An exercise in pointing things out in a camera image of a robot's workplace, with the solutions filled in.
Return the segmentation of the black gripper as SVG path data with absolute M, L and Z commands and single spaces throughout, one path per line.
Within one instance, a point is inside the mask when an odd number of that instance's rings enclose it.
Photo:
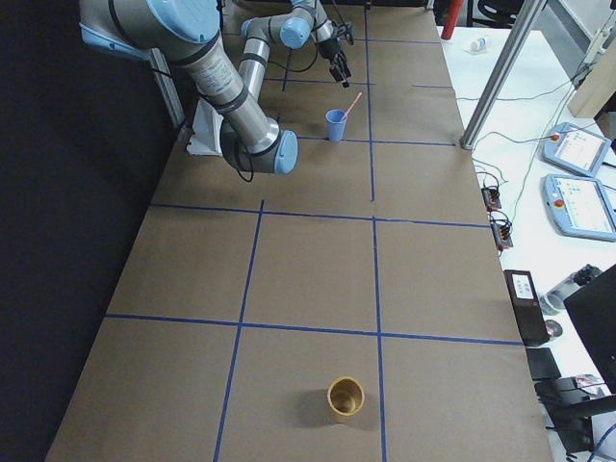
M 329 72 L 336 82 L 342 82 L 344 88 L 349 87 L 350 71 L 347 68 L 347 57 L 337 38 L 320 41 L 319 52 L 329 61 Z

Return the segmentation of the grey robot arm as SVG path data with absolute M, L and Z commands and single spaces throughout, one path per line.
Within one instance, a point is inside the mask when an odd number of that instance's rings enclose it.
M 134 60 L 159 49 L 190 75 L 222 118 L 222 156 L 238 172 L 283 175 L 297 161 L 296 134 L 281 129 L 258 102 L 273 45 L 296 50 L 311 39 L 336 82 L 346 86 L 351 76 L 342 43 L 353 41 L 352 26 L 331 20 L 319 1 L 294 1 L 289 13 L 246 20 L 238 65 L 224 50 L 215 1 L 82 1 L 79 7 L 86 45 Z
M 302 48 L 311 40 L 316 54 L 329 61 L 334 81 L 347 88 L 351 77 L 342 41 L 353 41 L 350 25 L 333 21 L 320 1 L 294 1 L 288 13 L 254 17 L 241 28 L 244 52 L 240 74 L 249 93 L 258 98 L 270 62 L 271 48 L 281 45 L 289 50 Z

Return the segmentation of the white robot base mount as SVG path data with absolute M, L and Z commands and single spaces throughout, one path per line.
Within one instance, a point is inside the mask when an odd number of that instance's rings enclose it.
M 196 105 L 192 121 L 192 134 L 187 151 L 195 156 L 221 157 L 220 128 L 223 117 L 204 99 Z

